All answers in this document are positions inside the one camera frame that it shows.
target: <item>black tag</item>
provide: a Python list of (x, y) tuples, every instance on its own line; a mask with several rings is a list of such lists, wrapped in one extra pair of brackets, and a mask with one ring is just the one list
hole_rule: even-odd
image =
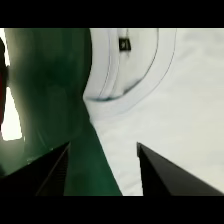
[(128, 38), (119, 38), (119, 50), (131, 51), (131, 43)]

